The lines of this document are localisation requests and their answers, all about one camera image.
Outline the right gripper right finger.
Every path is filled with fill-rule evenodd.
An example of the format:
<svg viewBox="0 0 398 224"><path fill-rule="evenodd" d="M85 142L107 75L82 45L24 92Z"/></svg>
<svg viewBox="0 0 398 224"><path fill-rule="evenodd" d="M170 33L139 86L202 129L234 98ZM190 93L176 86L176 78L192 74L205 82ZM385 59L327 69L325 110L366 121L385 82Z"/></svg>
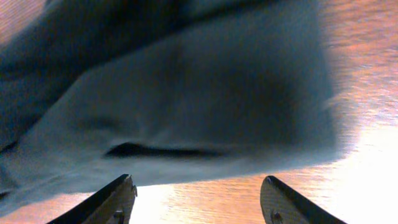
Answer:
<svg viewBox="0 0 398 224"><path fill-rule="evenodd" d="M260 204L266 224L346 224L273 175L262 182Z"/></svg>

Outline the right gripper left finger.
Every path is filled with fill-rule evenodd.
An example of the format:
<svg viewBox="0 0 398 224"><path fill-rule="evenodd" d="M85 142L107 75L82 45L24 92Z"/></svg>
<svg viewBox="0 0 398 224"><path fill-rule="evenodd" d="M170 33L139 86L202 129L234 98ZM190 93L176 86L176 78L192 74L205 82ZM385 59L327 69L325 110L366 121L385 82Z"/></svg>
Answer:
<svg viewBox="0 0 398 224"><path fill-rule="evenodd" d="M136 197L132 177L123 174L48 224L128 224Z"/></svg>

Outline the dark green Nike t-shirt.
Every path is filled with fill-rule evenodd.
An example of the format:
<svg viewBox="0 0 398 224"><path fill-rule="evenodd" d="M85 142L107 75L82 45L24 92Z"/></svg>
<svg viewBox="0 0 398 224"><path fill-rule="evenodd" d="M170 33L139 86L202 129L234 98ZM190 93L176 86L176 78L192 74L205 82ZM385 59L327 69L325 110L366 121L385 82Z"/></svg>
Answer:
<svg viewBox="0 0 398 224"><path fill-rule="evenodd" d="M1 215L339 159L317 1L52 1L1 49Z"/></svg>

